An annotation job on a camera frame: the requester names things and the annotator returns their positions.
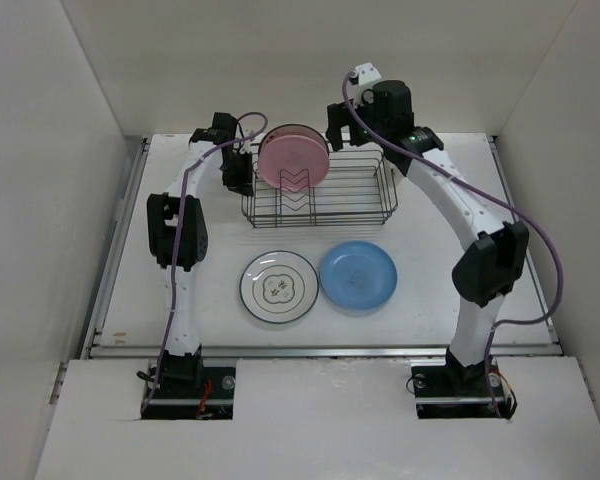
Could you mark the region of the dark wire dish rack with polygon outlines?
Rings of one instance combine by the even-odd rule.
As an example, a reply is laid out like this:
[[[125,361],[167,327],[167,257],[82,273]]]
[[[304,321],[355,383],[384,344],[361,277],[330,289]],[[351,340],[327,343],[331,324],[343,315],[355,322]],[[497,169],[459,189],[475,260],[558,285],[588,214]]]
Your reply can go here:
[[[393,166],[377,147],[331,154],[329,171],[315,186],[307,170],[282,170],[273,186],[257,168],[251,186],[241,212],[255,228],[383,225],[398,207]]]

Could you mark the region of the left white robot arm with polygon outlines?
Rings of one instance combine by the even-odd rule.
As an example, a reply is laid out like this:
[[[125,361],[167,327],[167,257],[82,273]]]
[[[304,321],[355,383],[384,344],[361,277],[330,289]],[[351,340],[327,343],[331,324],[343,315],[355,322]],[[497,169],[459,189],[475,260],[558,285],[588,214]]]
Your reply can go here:
[[[229,191],[253,192],[251,143],[267,126],[259,112],[239,117],[215,113],[210,127],[196,129],[189,138],[188,156],[166,191],[147,199],[149,250],[163,274],[168,311],[155,372],[149,376],[154,388],[169,382],[189,397],[203,387],[204,373],[197,367],[201,334],[190,314],[190,287],[209,243],[202,196],[216,172]]]

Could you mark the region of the white plate with flower outline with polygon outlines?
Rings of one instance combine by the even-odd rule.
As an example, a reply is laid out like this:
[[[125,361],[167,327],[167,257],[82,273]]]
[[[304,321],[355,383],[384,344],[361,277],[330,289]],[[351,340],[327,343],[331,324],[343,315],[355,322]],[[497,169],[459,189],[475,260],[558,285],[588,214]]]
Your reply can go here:
[[[243,306],[257,320],[271,325],[295,322],[317,302],[320,283],[315,267],[302,255],[269,251],[243,270],[239,294]]]

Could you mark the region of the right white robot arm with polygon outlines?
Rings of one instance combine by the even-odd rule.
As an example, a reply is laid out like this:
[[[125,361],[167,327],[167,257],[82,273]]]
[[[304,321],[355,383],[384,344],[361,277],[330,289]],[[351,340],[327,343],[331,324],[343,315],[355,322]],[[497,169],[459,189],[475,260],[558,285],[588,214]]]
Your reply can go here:
[[[428,197],[458,239],[463,254],[451,277],[460,309],[443,381],[455,396],[486,397],[494,391],[489,379],[493,327],[522,275],[529,231],[493,212],[455,168],[439,136],[416,125],[404,82],[362,85],[347,74],[342,95],[342,102],[327,108],[327,138],[334,149],[343,147],[343,128],[353,146],[381,146],[385,159]]]

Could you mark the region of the blue plate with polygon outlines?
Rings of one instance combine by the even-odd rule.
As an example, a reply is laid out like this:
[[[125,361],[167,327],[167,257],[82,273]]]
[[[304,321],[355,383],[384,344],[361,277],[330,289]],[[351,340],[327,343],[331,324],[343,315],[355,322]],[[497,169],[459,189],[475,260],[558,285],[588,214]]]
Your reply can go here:
[[[340,308],[371,311],[386,304],[398,284],[391,256],[367,241],[347,241],[329,250],[319,266],[322,290]]]

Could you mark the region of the white plate with red print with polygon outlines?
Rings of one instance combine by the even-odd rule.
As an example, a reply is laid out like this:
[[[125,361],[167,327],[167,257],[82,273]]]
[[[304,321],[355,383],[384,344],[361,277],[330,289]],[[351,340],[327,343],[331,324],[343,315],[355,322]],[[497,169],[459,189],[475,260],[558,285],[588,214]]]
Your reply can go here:
[[[261,146],[287,135],[304,136],[318,142],[324,147],[328,147],[326,139],[320,132],[308,125],[298,123],[288,123],[273,128],[263,137]]]

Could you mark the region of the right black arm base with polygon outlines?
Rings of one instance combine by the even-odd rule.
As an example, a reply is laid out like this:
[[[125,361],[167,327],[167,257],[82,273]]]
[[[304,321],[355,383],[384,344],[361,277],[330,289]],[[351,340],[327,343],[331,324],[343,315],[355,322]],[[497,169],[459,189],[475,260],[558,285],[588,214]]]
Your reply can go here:
[[[510,420],[518,408],[517,397],[497,362],[489,362],[489,375],[484,362],[462,367],[450,354],[443,363],[412,363],[406,387],[412,387],[417,417]]]

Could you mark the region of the pink plate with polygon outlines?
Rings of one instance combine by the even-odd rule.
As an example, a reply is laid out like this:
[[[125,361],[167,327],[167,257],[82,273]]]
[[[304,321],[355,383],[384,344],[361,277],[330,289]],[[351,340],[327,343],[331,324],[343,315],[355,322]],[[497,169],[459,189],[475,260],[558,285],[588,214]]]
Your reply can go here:
[[[326,178],[330,169],[328,148],[303,135],[286,135],[261,148],[257,168],[271,187],[298,192]]]

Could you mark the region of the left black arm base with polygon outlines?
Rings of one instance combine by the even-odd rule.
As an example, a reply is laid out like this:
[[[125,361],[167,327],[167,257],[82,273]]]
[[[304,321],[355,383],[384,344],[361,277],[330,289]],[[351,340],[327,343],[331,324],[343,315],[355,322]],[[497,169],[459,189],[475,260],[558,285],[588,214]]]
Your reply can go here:
[[[142,420],[232,420],[236,368],[205,366],[200,356],[165,355],[136,375],[145,383]]]

